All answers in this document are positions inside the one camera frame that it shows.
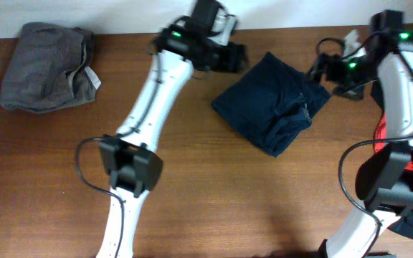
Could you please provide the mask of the dark blue shorts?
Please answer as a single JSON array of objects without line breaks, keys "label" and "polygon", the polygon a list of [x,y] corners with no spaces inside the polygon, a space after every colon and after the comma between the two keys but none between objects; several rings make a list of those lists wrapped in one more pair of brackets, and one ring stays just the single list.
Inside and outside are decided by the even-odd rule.
[{"label": "dark blue shorts", "polygon": [[212,108],[251,144],[277,157],[330,98],[326,88],[267,52]]}]

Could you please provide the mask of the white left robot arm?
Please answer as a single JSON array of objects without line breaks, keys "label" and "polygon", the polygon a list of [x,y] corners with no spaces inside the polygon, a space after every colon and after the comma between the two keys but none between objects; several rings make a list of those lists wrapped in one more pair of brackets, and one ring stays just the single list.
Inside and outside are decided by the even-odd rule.
[{"label": "white left robot arm", "polygon": [[218,1],[197,1],[190,15],[177,18],[153,40],[151,69],[135,105],[115,135],[105,135],[99,143],[110,177],[110,210],[99,257],[133,256],[141,209],[163,168],[156,150],[168,114],[195,71],[243,69],[245,48],[229,40],[237,23]]}]

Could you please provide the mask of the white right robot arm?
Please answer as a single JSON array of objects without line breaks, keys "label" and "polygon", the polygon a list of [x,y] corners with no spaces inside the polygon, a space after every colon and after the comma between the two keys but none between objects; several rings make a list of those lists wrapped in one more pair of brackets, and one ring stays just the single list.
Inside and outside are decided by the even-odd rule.
[{"label": "white right robot arm", "polygon": [[307,77],[334,82],[334,94],[348,97],[369,82],[381,87],[386,132],[358,170],[353,210],[339,230],[323,241],[319,257],[370,257],[384,230],[413,211],[413,32],[404,28],[401,11],[372,16],[369,35],[340,41],[340,55],[318,53]]}]

